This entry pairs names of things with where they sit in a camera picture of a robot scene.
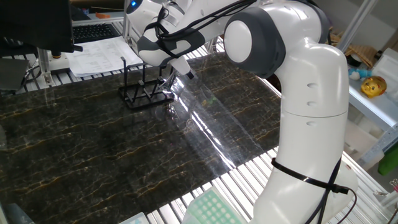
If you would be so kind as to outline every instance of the black metal rack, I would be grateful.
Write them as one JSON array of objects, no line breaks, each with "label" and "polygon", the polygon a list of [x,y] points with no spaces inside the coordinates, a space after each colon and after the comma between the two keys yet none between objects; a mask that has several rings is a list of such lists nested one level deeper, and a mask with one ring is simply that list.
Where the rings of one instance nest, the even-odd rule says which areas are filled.
[{"label": "black metal rack", "polygon": [[[173,93],[165,93],[160,89],[160,86],[165,83],[162,77],[162,70],[164,68],[159,68],[159,77],[156,80],[146,81],[146,63],[126,66],[124,57],[121,57],[121,60],[124,64],[124,86],[119,88],[118,93],[129,109],[142,110],[151,106],[170,103],[174,100]],[[128,70],[136,66],[143,66],[142,80],[139,80],[136,84],[127,85]]]}]

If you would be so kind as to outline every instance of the black strap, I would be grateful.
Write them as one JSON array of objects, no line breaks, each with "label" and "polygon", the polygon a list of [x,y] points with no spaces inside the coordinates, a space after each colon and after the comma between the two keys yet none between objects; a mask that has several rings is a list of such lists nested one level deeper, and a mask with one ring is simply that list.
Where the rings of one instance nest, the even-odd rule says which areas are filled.
[{"label": "black strap", "polygon": [[[164,33],[164,34],[168,34],[169,32],[167,31],[167,29],[160,23],[160,21],[166,17],[165,14],[165,8],[162,7],[162,9],[159,12],[159,15],[157,16],[157,20],[153,23],[148,24],[148,26],[145,27],[144,33],[145,31],[154,28],[155,32],[158,33],[159,29]],[[174,54],[173,52],[171,52],[165,45],[164,41],[159,39],[156,44],[160,47],[160,49],[162,49],[164,52],[166,52],[169,56],[171,56],[172,58],[179,58],[180,56]]]},{"label": "black strap", "polygon": [[337,184],[328,184],[326,182],[322,182],[322,181],[319,181],[319,180],[315,180],[315,179],[313,179],[311,177],[307,177],[306,175],[299,174],[298,172],[296,172],[294,170],[291,170],[291,169],[279,164],[275,160],[275,158],[272,159],[271,164],[276,169],[279,169],[280,171],[282,171],[282,172],[284,172],[284,173],[286,173],[288,175],[291,175],[292,177],[295,177],[296,179],[302,180],[302,181],[304,181],[306,183],[309,183],[309,184],[312,184],[312,185],[315,185],[317,187],[321,187],[321,188],[324,188],[324,189],[327,189],[327,190],[331,190],[334,193],[348,194],[349,190],[347,188],[344,188],[344,187],[342,187],[340,185],[337,185]]}]

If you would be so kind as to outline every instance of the computer monitor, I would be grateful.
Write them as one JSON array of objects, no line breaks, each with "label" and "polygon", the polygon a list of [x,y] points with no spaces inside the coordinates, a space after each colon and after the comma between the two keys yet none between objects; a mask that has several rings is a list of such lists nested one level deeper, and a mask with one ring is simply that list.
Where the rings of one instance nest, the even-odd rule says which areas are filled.
[{"label": "computer monitor", "polygon": [[69,0],[1,0],[0,41],[1,37],[54,52],[73,52]]}]

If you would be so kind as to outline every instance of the marble surface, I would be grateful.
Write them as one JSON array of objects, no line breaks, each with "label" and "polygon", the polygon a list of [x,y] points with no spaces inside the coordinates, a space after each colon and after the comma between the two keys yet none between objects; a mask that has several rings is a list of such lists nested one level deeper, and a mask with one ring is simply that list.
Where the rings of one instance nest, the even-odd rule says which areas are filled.
[{"label": "marble surface", "polygon": [[179,99],[143,111],[116,94],[121,75],[0,98],[0,202],[38,224],[117,224],[278,145],[280,98],[264,82],[222,54],[190,64]]}]

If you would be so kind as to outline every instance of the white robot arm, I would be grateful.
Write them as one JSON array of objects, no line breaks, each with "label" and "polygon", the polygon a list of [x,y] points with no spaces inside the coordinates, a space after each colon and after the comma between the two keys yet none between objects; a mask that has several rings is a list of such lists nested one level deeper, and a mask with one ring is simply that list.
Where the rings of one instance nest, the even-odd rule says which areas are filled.
[{"label": "white robot arm", "polygon": [[320,44],[329,26],[319,8],[305,1],[195,0],[184,8],[174,2],[133,2],[127,13],[134,50],[143,61],[170,63],[189,74],[181,55],[224,34],[226,54],[236,66],[261,78],[278,76],[279,152],[252,224],[326,223],[349,204],[358,180],[340,160],[348,68],[341,51]]}]

